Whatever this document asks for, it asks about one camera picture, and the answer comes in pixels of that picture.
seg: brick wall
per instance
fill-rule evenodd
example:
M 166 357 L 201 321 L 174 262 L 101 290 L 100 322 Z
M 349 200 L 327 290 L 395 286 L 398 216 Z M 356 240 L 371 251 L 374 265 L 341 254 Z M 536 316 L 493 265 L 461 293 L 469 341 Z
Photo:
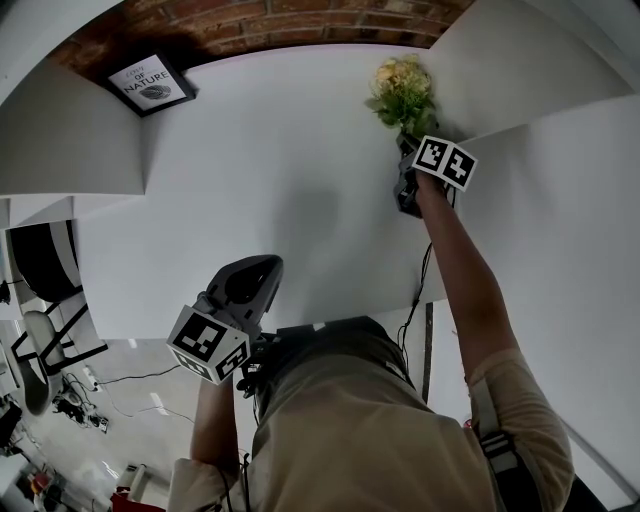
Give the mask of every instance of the brick wall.
M 381 43 L 429 48 L 473 0 L 125 0 L 51 54 L 101 82 L 162 50 L 183 70 L 268 48 Z

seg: white partition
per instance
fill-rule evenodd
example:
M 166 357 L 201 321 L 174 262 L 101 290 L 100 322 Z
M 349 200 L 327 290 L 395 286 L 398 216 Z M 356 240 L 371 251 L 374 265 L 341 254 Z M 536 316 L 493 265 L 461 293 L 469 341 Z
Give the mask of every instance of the white partition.
M 443 131 L 456 140 L 632 92 L 583 41 L 521 0 L 477 0 L 425 53 Z
M 0 105 L 8 226 L 71 219 L 142 195 L 141 126 L 101 87 L 48 61 L 38 65 Z
M 122 0 L 10 0 L 0 17 L 0 103 L 76 30 Z
M 630 0 L 521 0 L 579 37 L 640 92 L 640 9 Z
M 640 96 L 466 142 L 460 201 L 563 419 L 640 490 Z

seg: picture frame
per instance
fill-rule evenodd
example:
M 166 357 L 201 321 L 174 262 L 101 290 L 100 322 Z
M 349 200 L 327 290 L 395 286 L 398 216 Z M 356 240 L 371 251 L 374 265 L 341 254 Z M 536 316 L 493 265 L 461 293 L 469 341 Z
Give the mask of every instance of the picture frame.
M 140 117 L 191 101 L 197 95 L 160 51 L 110 74 L 105 86 Z

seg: green leaves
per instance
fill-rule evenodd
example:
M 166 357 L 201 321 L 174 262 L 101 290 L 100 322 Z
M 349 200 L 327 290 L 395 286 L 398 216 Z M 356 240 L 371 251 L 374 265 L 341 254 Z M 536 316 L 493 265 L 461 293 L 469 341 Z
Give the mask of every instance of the green leaves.
M 422 138 L 437 125 L 435 106 L 429 91 L 414 90 L 410 86 L 374 91 L 365 101 L 385 126 L 400 128 Z

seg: desk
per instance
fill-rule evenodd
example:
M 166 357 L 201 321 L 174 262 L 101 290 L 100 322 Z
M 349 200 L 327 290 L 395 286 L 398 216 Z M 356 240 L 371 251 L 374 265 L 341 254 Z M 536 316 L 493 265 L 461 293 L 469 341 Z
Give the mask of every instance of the desk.
M 265 328 L 409 306 L 429 240 L 395 207 L 397 131 L 363 104 L 403 50 L 295 48 L 189 71 L 197 99 L 144 120 L 146 195 L 77 221 L 99 336 L 165 338 L 220 267 L 260 253 L 285 262 Z M 423 297 L 442 298 L 431 277 Z

